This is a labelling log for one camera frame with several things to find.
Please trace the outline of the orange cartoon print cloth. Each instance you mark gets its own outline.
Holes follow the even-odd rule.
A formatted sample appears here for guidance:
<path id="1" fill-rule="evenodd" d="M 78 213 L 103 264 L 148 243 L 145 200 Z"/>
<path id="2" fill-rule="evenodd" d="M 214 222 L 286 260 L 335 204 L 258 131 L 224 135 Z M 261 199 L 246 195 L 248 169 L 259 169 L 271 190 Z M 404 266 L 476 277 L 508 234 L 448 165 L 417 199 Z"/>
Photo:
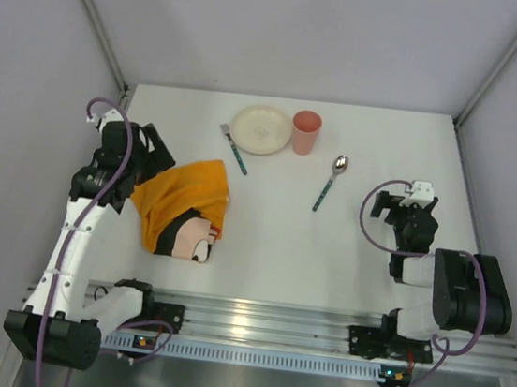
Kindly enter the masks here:
<path id="1" fill-rule="evenodd" d="M 136 186 L 142 245 L 155 255 L 203 264 L 221 239 L 229 203 L 222 160 L 172 168 Z"/>

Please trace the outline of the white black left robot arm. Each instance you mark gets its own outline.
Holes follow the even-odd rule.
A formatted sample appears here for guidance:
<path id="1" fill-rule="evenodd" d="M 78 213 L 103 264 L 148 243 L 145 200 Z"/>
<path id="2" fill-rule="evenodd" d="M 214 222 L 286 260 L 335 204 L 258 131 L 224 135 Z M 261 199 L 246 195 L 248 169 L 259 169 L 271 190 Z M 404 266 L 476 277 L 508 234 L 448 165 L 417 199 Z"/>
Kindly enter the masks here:
<path id="1" fill-rule="evenodd" d="M 9 310 L 4 320 L 25 359 L 79 370 L 94 363 L 111 332 L 151 317 L 153 288 L 137 279 L 117 281 L 96 304 L 87 305 L 85 294 L 106 234 L 135 186 L 175 164 L 154 125 L 99 123 L 101 146 L 71 179 L 65 224 L 51 260 L 22 310 Z"/>

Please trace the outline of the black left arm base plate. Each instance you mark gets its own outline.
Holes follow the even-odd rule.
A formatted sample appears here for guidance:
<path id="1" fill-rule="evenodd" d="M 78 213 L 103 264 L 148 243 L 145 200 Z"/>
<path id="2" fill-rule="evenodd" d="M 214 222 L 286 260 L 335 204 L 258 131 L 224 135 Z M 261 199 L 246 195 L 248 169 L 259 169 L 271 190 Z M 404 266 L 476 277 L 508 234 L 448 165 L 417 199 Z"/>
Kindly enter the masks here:
<path id="1" fill-rule="evenodd" d="M 183 305 L 160 303 L 154 301 L 153 304 L 146 307 L 146 310 L 140 314 L 140 320 L 143 321 L 164 321 L 172 327 L 173 332 L 177 334 L 185 320 L 185 307 Z"/>

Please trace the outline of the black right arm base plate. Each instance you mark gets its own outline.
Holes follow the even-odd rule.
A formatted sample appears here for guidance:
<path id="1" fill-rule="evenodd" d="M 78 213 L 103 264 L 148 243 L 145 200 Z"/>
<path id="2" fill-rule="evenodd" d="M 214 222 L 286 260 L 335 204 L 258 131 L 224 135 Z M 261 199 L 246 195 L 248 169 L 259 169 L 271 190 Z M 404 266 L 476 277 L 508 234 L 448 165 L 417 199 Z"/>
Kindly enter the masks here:
<path id="1" fill-rule="evenodd" d="M 365 360 L 387 359 L 394 361 L 413 361 L 417 364 L 431 364 L 433 353 L 431 343 L 385 333 L 379 328 L 350 326 L 349 354 Z"/>

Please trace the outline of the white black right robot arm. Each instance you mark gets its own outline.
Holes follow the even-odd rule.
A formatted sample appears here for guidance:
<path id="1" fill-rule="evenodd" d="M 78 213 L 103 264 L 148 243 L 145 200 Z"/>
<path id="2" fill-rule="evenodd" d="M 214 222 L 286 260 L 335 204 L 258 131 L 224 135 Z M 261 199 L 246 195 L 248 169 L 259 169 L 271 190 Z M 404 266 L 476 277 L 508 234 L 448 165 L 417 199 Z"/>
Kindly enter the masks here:
<path id="1" fill-rule="evenodd" d="M 433 349 L 462 355 L 481 336 L 509 331 L 512 308 L 497 258 L 432 248 L 436 197 L 420 201 L 412 193 L 397 196 L 376 188 L 365 198 L 373 207 L 359 215 L 383 219 L 393 231 L 389 276 L 396 284 L 428 289 L 431 299 L 395 308 L 381 316 L 377 328 L 351 326 L 350 354 L 428 365 Z"/>

